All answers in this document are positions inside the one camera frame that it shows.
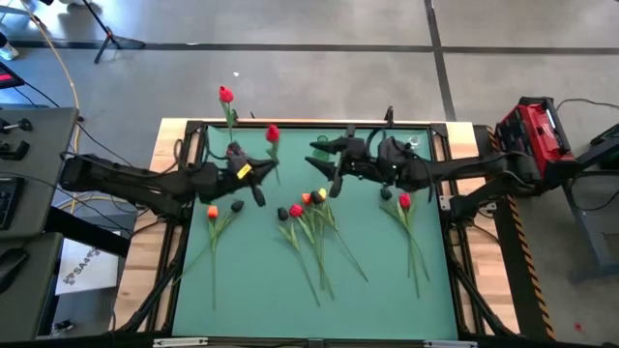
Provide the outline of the bunch of tulips centre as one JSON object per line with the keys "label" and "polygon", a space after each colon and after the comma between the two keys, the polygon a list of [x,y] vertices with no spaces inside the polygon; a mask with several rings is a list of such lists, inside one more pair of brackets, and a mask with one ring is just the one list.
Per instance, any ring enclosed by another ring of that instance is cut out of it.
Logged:
{"label": "bunch of tulips centre", "polygon": [[315,253],[318,260],[318,267],[320,272],[320,285],[323,289],[326,289],[331,296],[333,296],[333,288],[331,281],[328,278],[325,268],[325,226],[326,226],[326,213],[324,211],[324,196],[319,190],[314,190],[310,193],[312,203],[312,214],[314,217],[314,239],[315,239]]}

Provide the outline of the grey metal stand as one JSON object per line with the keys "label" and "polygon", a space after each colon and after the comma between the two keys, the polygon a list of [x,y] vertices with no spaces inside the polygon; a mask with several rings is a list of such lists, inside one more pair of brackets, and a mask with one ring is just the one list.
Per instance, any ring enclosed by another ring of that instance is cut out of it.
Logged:
{"label": "grey metal stand", "polygon": [[589,266],[570,272],[571,283],[619,276],[619,248],[609,237],[619,239],[619,170],[579,173],[563,186],[569,207],[586,246],[593,255]]}

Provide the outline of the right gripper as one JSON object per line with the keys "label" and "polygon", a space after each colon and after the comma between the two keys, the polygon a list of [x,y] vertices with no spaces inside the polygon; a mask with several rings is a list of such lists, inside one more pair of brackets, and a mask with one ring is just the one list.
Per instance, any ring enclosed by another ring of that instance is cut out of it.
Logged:
{"label": "right gripper", "polygon": [[330,188],[330,196],[333,198],[340,194],[344,175],[353,175],[377,183],[383,181],[377,159],[370,155],[368,146],[362,138],[339,137],[330,141],[313,141],[309,145],[316,150],[339,154],[337,164],[322,159],[307,159],[307,162],[328,180],[333,180]]}

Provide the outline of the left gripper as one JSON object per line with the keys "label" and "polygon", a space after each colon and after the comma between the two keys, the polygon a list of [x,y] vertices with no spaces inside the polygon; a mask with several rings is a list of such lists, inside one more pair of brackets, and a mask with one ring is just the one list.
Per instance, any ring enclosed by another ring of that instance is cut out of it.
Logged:
{"label": "left gripper", "polygon": [[226,168],[222,168],[223,180],[227,187],[234,191],[244,187],[251,189],[254,201],[259,207],[266,205],[266,199],[258,187],[262,181],[278,165],[272,159],[253,159],[242,149],[237,141],[229,143],[220,156],[212,154],[216,160],[224,161]]}

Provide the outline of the black metal table frame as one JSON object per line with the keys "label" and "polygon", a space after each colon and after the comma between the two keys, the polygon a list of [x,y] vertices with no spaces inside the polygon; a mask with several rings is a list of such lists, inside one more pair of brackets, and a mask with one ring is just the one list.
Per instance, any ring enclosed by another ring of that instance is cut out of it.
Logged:
{"label": "black metal table frame", "polygon": [[[207,118],[207,119],[182,119],[182,118],[163,118],[160,123],[159,132],[154,146],[153,155],[151,158],[150,169],[164,169],[174,160],[172,147],[176,139],[182,138],[185,135],[185,129],[188,123],[205,121],[207,123],[216,123],[216,121],[224,122],[223,118]],[[285,122],[289,126],[301,126],[306,122],[314,128],[318,126],[336,126],[337,128],[345,128],[349,124],[356,126],[375,126],[375,124],[384,124],[384,121],[371,120],[327,120],[327,119],[247,119],[240,123],[240,126],[258,126],[258,121],[269,123],[277,123],[279,126],[285,126]],[[473,157],[478,155],[479,151],[476,148],[473,124],[470,122],[439,122],[439,121],[399,121],[401,125],[421,126],[422,124],[437,124],[446,126],[447,134],[449,135],[448,143],[451,150],[438,150],[438,157],[443,159],[444,154],[449,153],[453,158]],[[194,155],[197,154],[197,135],[190,139],[190,159],[194,161]],[[482,178],[465,179],[456,181],[458,191],[460,193],[471,193],[474,189],[478,189],[485,180]],[[494,220],[489,217],[478,216],[475,218],[475,223],[480,225],[489,234],[497,237],[497,230],[494,225]],[[145,300],[150,292],[149,285],[154,285],[158,279],[155,267],[159,261],[155,261],[155,255],[161,257],[163,264],[167,266],[171,261],[174,252],[178,249],[178,244],[181,236],[181,227],[174,227],[171,234],[164,232],[164,223],[157,222],[155,215],[146,213],[138,217],[135,223],[135,229],[145,227],[152,224],[150,227],[143,229],[130,246],[130,251],[126,259],[124,273],[120,280],[119,292],[115,303],[115,313],[119,322],[125,323],[131,315],[139,307],[139,303]],[[512,299],[511,290],[509,290],[509,282],[507,279],[507,269],[505,262],[499,258],[503,253],[498,245],[491,242],[491,238],[477,227],[467,227],[464,237],[468,237],[467,247],[470,247],[471,260],[473,267],[473,275],[476,278],[477,285],[480,287],[481,294],[485,297],[490,308],[495,312],[502,323],[513,332],[519,334],[519,324],[516,319],[516,308]],[[171,280],[164,288],[159,302],[155,304],[149,313],[149,317],[145,323],[138,328],[139,332],[145,332],[148,323],[154,323],[154,330],[162,329],[167,314],[174,314],[175,309],[170,309],[169,300],[171,294]],[[473,332],[474,329],[474,314],[472,300],[465,294],[462,285],[458,286],[459,294],[463,299],[463,318],[466,328]]]}

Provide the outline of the black support beam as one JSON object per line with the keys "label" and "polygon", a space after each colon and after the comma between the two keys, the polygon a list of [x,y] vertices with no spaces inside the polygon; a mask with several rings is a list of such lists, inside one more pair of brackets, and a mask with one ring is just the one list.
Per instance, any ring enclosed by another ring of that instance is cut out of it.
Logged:
{"label": "black support beam", "polygon": [[112,231],[75,217],[63,210],[50,208],[44,226],[45,232],[61,233],[65,238],[95,247],[120,257],[126,257],[130,241]]}

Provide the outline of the white printed paper sheet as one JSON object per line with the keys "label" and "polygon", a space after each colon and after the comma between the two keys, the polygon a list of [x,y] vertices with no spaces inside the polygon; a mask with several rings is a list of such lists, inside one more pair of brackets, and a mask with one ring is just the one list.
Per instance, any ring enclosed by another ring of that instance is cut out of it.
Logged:
{"label": "white printed paper sheet", "polygon": [[55,294],[112,288],[118,282],[119,257],[93,246],[65,239]]}

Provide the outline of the black box red display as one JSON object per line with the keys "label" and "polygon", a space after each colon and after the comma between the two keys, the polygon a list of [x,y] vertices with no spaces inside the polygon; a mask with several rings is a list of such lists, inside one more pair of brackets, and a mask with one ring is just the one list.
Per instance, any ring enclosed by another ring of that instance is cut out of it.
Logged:
{"label": "black box red display", "polygon": [[19,87],[24,84],[25,81],[20,76],[0,62],[0,90]]}

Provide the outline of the black plate hazard stripe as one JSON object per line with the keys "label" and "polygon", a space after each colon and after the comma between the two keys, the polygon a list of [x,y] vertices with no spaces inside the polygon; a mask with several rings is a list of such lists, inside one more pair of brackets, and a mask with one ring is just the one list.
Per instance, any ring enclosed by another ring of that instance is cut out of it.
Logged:
{"label": "black plate hazard stripe", "polygon": [[467,229],[477,286],[500,321],[529,339],[555,340],[533,254],[524,233],[516,199],[496,202],[490,217]]}

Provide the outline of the grey console panel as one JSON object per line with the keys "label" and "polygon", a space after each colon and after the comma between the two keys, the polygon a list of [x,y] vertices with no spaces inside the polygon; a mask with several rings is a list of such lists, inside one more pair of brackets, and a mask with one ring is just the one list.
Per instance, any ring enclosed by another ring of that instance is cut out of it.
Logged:
{"label": "grey console panel", "polygon": [[78,115],[70,107],[0,110],[0,119],[11,124],[27,119],[33,126],[30,131],[0,133],[0,139],[12,145],[29,144],[23,159],[0,159],[0,177],[25,179],[13,219],[8,229],[0,230],[0,238],[27,238],[43,232],[63,165],[61,154],[69,149]]}
{"label": "grey console panel", "polygon": [[27,255],[12,283],[0,291],[0,342],[28,341],[38,335],[62,243],[59,233],[0,241],[0,273],[8,269],[2,254],[17,248]]}

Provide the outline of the black keyboard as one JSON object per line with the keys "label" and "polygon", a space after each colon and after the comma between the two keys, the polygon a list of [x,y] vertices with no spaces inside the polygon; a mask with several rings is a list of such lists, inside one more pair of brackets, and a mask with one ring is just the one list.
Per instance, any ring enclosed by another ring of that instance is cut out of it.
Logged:
{"label": "black keyboard", "polygon": [[8,230],[24,184],[23,178],[0,178],[0,230]]}

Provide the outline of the red black tool case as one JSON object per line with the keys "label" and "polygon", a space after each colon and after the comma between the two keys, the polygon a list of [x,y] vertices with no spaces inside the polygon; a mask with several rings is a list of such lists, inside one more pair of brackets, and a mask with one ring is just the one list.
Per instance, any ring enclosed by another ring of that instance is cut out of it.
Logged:
{"label": "red black tool case", "polygon": [[496,124],[494,136],[502,151],[533,159],[540,189],[554,189],[580,170],[551,97],[521,97]]}

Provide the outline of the silver end bracket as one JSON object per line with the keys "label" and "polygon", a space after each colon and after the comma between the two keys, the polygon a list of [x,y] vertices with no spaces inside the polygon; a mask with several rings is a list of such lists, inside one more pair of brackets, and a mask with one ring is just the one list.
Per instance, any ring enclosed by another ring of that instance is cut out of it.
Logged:
{"label": "silver end bracket", "polygon": [[423,348],[479,348],[475,341],[425,340]]}
{"label": "silver end bracket", "polygon": [[166,337],[155,339],[152,348],[192,348],[208,345],[208,337]]}

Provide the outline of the green table mat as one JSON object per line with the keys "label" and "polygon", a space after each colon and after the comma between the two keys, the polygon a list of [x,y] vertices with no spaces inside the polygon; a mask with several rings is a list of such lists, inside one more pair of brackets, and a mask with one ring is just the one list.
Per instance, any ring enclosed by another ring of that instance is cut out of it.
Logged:
{"label": "green table mat", "polygon": [[[380,208],[380,186],[346,177],[331,200],[339,232],[365,272],[364,281],[334,230],[325,233],[325,268],[335,299],[320,287],[316,258],[302,231],[303,259],[320,301],[317,306],[293,249],[278,229],[279,207],[288,208],[303,193],[326,188],[325,177],[307,161],[310,143],[340,130],[284,129],[280,165],[262,183],[266,205],[251,192],[235,196],[243,210],[223,231],[217,245],[217,308],[212,305],[211,250],[182,276],[174,315],[177,335],[347,338],[454,339],[457,335],[438,206],[426,190],[415,192],[413,231],[429,280],[420,267],[420,297],[407,276],[407,239],[402,226]],[[192,212],[185,268],[208,245],[207,207]]]}

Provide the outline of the yellow artificial tulip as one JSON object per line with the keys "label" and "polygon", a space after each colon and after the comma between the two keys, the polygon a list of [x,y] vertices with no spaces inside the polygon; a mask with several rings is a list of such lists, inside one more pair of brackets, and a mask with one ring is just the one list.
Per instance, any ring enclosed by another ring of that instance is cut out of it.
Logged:
{"label": "yellow artificial tulip", "polygon": [[337,221],[335,219],[333,210],[331,206],[326,202],[327,190],[324,188],[320,188],[317,193],[320,198],[320,202],[317,204],[319,211],[323,214],[324,218],[326,219],[327,224],[335,231],[336,236],[338,237],[339,241],[343,245],[345,251],[347,252],[356,270],[359,272],[359,274],[364,279],[364,281],[368,281],[368,278],[365,272],[363,271],[363,269],[361,268],[361,265],[358,263],[356,257],[354,256],[351,249],[347,245],[345,239],[342,237],[342,235],[339,232],[339,228],[338,228]]}

